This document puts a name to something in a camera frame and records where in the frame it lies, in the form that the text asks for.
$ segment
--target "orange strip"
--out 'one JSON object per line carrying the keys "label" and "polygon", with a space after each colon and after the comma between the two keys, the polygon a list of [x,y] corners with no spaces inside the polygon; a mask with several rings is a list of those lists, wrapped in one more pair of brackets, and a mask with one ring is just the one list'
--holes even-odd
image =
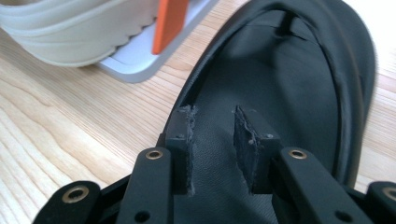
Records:
{"label": "orange strip", "polygon": [[189,0],[160,0],[153,54],[160,54],[183,29]]}

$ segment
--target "black footbed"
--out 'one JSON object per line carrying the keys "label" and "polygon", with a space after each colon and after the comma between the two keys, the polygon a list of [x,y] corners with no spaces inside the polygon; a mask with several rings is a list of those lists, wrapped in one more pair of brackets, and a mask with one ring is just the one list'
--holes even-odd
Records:
{"label": "black footbed", "polygon": [[340,108],[330,66],[299,19],[291,35],[275,35],[283,15],[270,11],[244,25],[211,56],[201,71],[205,78],[190,89],[196,94],[181,93],[176,107],[195,105],[197,112],[191,141],[193,195],[175,195],[175,223],[276,222],[271,196],[249,194],[236,163],[237,105],[265,117],[283,146],[307,149],[330,173],[335,169]]}

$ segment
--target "wood grain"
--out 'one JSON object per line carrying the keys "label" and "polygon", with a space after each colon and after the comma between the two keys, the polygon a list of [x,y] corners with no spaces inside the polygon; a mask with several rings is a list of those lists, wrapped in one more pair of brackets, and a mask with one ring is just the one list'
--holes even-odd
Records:
{"label": "wood grain", "polygon": [[[96,66],[44,64],[0,31],[0,223],[29,223],[72,181],[105,187],[154,146],[191,69],[246,0],[220,0],[155,77],[119,82]],[[378,76],[356,189],[396,182],[396,34],[381,1],[348,0],[375,42]]]}

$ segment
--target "brass grommet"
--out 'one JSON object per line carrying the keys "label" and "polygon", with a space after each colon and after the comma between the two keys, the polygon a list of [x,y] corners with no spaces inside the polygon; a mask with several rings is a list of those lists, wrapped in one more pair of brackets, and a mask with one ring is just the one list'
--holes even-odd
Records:
{"label": "brass grommet", "polygon": [[307,157],[306,153],[304,153],[303,151],[298,150],[298,149],[293,149],[293,150],[289,151],[289,155],[291,157],[293,157],[294,159],[298,159],[298,160],[304,160]]}
{"label": "brass grommet", "polygon": [[383,188],[382,192],[390,199],[396,202],[396,188],[387,187]]}
{"label": "brass grommet", "polygon": [[160,150],[152,150],[146,154],[146,158],[149,160],[158,160],[163,156],[163,153]]}
{"label": "brass grommet", "polygon": [[69,189],[62,197],[62,201],[64,203],[77,203],[87,197],[89,192],[90,190],[87,187],[78,185]]}

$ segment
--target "black plastic tab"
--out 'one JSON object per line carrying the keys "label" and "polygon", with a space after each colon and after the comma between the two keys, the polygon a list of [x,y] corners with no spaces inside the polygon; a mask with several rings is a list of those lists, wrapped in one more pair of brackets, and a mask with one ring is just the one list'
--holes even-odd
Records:
{"label": "black plastic tab", "polygon": [[173,222],[172,157],[163,147],[139,153],[121,202],[118,224]]}
{"label": "black plastic tab", "polygon": [[100,214],[101,191],[90,181],[77,181],[56,191],[33,223],[96,223]]}
{"label": "black plastic tab", "polygon": [[299,223],[372,223],[307,150],[286,147],[274,162],[300,214]]}
{"label": "black plastic tab", "polygon": [[396,223],[396,184],[374,182],[364,198],[366,213],[375,223]]}

